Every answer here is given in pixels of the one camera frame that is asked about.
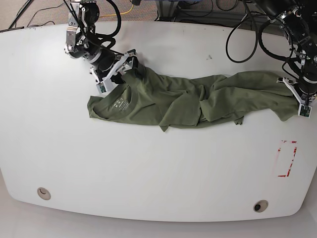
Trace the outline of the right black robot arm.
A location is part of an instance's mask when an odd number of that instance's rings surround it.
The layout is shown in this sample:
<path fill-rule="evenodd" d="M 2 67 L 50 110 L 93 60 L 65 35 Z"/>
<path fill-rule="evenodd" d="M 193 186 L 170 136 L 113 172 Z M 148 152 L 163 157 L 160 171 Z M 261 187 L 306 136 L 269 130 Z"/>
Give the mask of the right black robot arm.
<path fill-rule="evenodd" d="M 111 34 L 96 33 L 95 23 L 100 18 L 100 10 L 95 0 L 72 0 L 65 4 L 69 10 L 65 53 L 73 59 L 83 58 L 92 65 L 90 74 L 101 93 L 113 90 L 115 84 L 123 84 L 122 76 L 127 71 L 134 70 L 139 77 L 145 75 L 135 49 L 125 53 L 111 49 L 116 44 L 114 37 L 121 29 L 121 14 L 113 1 L 108 3 L 117 17 L 117 27 Z"/>

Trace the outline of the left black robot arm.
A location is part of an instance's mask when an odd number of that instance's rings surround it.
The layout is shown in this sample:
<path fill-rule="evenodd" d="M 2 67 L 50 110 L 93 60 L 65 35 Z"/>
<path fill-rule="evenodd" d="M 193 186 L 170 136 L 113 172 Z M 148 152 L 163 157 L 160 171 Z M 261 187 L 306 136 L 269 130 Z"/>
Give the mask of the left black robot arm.
<path fill-rule="evenodd" d="M 302 16 L 305 7 L 298 0 L 256 0 L 254 3 L 267 15 L 268 21 L 258 29 L 258 43 L 270 57 L 280 60 L 298 75 L 295 90 L 305 99 L 317 94 L 317 45 L 310 34 L 309 24 Z M 298 55 L 295 58 L 271 53 L 263 44 L 262 33 L 272 21 L 284 28 L 290 45 L 296 44 Z"/>

